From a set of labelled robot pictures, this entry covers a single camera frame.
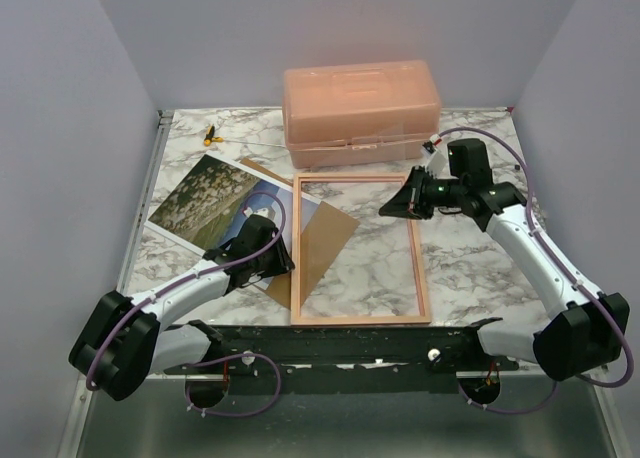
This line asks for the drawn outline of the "brown cardboard backing board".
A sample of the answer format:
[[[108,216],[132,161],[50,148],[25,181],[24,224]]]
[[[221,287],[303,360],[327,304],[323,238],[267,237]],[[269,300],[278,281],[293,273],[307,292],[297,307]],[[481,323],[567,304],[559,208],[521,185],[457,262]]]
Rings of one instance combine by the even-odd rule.
[[[240,163],[266,174],[283,184],[292,185],[291,180],[243,158]],[[334,260],[347,244],[360,222],[326,202],[319,204],[319,211],[311,217],[310,222],[301,233],[301,251],[306,256],[303,260],[303,292],[301,303],[306,301],[316,285],[329,270]],[[275,277],[264,293],[276,303],[290,309],[291,296],[290,274]]]

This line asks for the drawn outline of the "pink wooden picture frame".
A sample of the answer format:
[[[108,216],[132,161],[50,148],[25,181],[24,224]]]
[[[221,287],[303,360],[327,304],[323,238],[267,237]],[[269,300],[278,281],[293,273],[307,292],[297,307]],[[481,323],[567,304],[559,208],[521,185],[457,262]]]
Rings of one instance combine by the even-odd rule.
[[[302,172],[296,173],[292,185],[291,257],[295,269],[291,273],[290,321],[295,326],[307,327],[359,327],[393,325],[427,325],[432,321],[431,305],[425,277],[421,250],[421,237],[415,221],[408,221],[407,228],[411,251],[414,281],[417,292],[417,315],[389,316],[339,316],[304,317],[302,308],[302,258],[301,258],[301,200],[305,183],[400,183],[407,179],[402,172],[354,173],[354,172]]]

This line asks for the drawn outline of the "landscape photo print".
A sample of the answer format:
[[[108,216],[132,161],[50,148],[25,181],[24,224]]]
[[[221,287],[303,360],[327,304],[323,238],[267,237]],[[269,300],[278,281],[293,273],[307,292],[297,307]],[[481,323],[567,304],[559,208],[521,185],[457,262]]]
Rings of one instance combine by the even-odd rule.
[[[171,280],[169,286],[176,288],[205,276],[227,275],[227,268],[243,262],[220,264],[219,247],[238,234],[247,219],[242,213],[247,206],[270,206],[276,210],[272,220],[279,228],[276,237],[283,238],[291,257],[292,201],[289,185],[222,156],[205,154],[147,221],[151,230],[201,254],[199,262],[180,278]],[[264,289],[274,278],[255,278],[249,285]]]

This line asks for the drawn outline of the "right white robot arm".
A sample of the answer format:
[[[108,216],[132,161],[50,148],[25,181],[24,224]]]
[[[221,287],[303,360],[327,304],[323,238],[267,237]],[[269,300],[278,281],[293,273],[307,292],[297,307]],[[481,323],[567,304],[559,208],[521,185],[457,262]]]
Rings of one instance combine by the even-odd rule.
[[[532,198],[510,182],[495,182],[485,143],[477,138],[447,145],[449,178],[429,168],[411,169],[400,190],[383,205],[383,217],[428,220],[436,209],[457,208],[509,255],[542,302],[541,329],[491,320],[460,345],[460,357],[480,370],[496,356],[539,365],[557,381],[579,376],[627,355],[624,331],[629,304],[584,277],[533,217]]]

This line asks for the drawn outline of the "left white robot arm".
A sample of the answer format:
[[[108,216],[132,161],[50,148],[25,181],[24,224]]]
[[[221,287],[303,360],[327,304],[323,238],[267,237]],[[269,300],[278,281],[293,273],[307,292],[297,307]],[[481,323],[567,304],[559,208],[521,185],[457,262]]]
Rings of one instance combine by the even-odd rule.
[[[200,325],[179,319],[199,306],[243,288],[253,279],[281,276],[294,268],[272,220],[252,215],[238,234],[204,252],[183,274],[163,285],[125,296],[103,295],[68,355],[91,391],[115,401],[132,395],[156,371],[191,364],[201,373],[214,371],[222,358]]]

